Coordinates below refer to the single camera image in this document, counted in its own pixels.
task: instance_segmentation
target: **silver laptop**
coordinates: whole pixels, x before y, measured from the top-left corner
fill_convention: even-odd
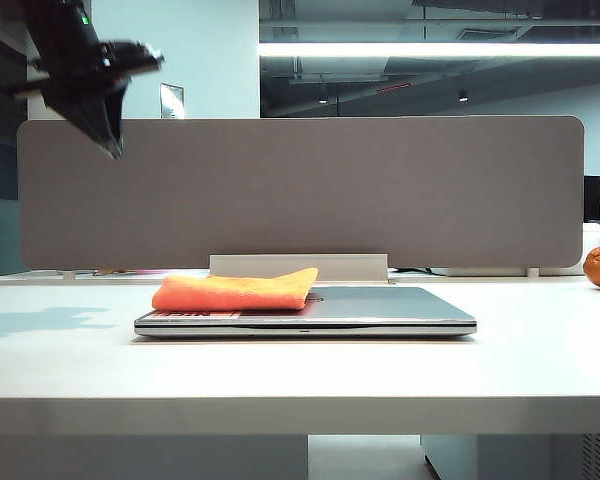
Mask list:
[[[165,312],[135,321],[152,337],[411,337],[476,332],[469,314],[418,287],[316,287],[303,310]]]

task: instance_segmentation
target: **folded cloth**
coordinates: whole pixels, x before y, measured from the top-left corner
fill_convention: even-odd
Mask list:
[[[153,308],[176,312],[301,310],[317,276],[317,268],[276,278],[168,275],[153,296]]]

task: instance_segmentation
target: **ceiling light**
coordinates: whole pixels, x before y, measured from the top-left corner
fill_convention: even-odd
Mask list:
[[[318,103],[326,105],[329,101],[329,95],[327,93],[327,86],[324,83],[320,84],[320,93],[318,94]]]
[[[261,43],[261,57],[600,57],[600,43]]]

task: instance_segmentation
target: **desk leg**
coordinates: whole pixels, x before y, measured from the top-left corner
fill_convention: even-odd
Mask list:
[[[0,480],[307,480],[306,435],[0,436]]]

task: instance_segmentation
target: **desk surface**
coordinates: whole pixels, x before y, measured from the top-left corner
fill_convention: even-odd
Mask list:
[[[0,282],[0,434],[600,433],[599,289],[403,286],[471,313],[478,333],[156,342],[133,332],[155,284]]]

